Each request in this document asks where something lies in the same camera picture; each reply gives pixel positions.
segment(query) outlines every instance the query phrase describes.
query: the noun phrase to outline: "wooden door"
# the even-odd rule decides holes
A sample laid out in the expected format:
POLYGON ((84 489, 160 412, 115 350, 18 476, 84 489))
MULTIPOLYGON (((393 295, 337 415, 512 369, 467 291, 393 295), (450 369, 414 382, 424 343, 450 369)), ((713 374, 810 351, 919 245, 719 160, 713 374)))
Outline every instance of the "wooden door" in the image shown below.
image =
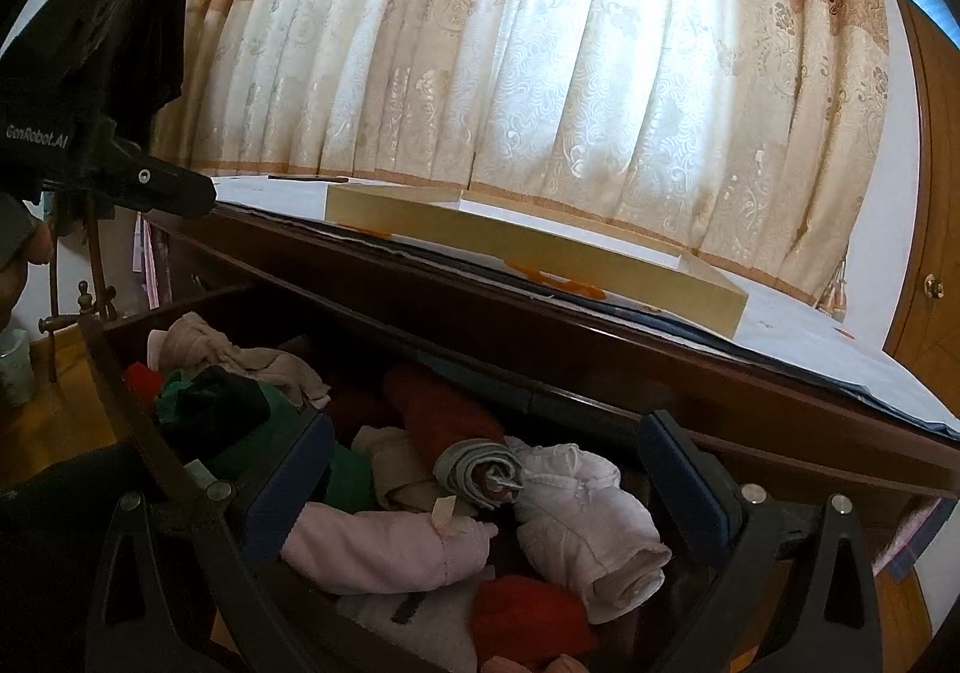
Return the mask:
POLYGON ((920 193, 885 350, 960 415, 960 49, 901 0, 920 103, 920 193))

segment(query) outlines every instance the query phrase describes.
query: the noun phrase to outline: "blue gripper pad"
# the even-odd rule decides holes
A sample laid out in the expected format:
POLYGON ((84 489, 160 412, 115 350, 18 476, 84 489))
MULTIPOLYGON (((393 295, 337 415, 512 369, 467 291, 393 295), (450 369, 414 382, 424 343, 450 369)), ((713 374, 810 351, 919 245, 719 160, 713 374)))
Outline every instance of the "blue gripper pad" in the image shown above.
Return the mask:
POLYGON ((637 452, 694 560, 723 566, 743 524, 733 478, 665 411, 640 420, 637 452))
POLYGON ((301 414, 282 446, 265 454, 239 481, 229 525, 253 569, 275 561, 333 454, 333 421, 322 412, 301 414))

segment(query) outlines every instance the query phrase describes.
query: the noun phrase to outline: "human hand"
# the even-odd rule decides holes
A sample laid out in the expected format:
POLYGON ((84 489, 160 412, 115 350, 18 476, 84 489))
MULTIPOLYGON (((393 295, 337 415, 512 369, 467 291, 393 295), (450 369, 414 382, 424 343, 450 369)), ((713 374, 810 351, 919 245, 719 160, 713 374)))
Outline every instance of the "human hand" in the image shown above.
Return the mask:
POLYGON ((27 265, 49 264, 53 253, 50 226, 37 222, 34 233, 20 246, 13 260, 0 270, 0 329, 6 329, 10 323, 13 306, 27 285, 27 265))

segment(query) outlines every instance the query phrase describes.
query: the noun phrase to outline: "white wall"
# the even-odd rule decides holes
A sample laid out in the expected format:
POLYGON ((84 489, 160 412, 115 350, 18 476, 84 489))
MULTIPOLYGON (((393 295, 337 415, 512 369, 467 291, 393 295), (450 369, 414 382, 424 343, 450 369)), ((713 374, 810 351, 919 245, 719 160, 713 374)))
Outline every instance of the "white wall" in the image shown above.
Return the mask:
POLYGON ((904 19, 885 0, 890 36, 887 113, 874 174, 850 238, 843 328, 882 347, 904 285, 920 182, 920 115, 904 19))
MULTIPOLYGON (((8 41, 23 28, 46 0, 29 0, 13 25, 8 41)), ((32 212, 40 212, 32 207, 32 212)), ((115 304, 122 315, 129 315, 146 307, 139 282, 131 272, 133 260, 133 223, 136 215, 117 209, 116 219, 100 223, 101 253, 104 257, 104 276, 107 285, 116 286, 115 304)), ((59 246, 59 308, 61 313, 77 311, 77 283, 86 280, 92 291, 88 249, 82 244, 82 233, 63 238, 59 246)), ((31 267, 27 288, 13 310, 13 324, 30 331, 37 339, 37 320, 50 314, 50 294, 46 267, 31 267)))

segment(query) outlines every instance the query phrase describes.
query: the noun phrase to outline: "open drawer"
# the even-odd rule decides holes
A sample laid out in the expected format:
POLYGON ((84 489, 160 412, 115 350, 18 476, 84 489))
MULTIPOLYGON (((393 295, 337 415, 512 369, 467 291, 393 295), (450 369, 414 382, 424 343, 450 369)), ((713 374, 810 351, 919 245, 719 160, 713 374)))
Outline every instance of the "open drawer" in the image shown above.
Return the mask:
MULTIPOLYGON (((307 334, 325 346, 331 356, 353 368, 354 382, 375 384, 382 370, 398 357, 420 361, 483 399, 507 433, 534 443, 577 442, 616 462, 625 481, 635 486, 643 484, 642 465, 635 452, 642 418, 638 412, 583 398, 472 356, 453 353, 307 292, 258 284, 228 286, 106 328, 96 320, 83 322, 94 379, 114 431, 118 438, 131 438, 136 443, 168 498, 189 499, 199 496, 200 489, 127 389, 122 370, 135 361, 145 361, 151 329, 168 328, 191 310, 241 346, 278 345, 307 334)), ((875 480, 853 473, 784 460, 715 436, 688 433, 702 449, 717 455, 738 483, 763 484, 777 499, 820 505, 834 492, 851 497, 868 542, 872 532, 874 548, 888 539, 899 508, 911 496, 902 486, 877 487, 875 480)), ((661 537, 674 552, 664 569, 666 583, 635 612, 597 627, 600 647, 589 661, 592 673, 645 670, 709 586, 709 571, 685 555, 683 543, 656 494, 650 497, 649 507, 661 537)), ((339 617, 325 595, 285 564, 268 564, 257 578, 318 670, 378 670, 384 660, 390 660, 393 669, 424 673, 439 670, 339 617)), ((771 583, 755 621, 741 638, 742 650, 760 640, 783 583, 771 583)))

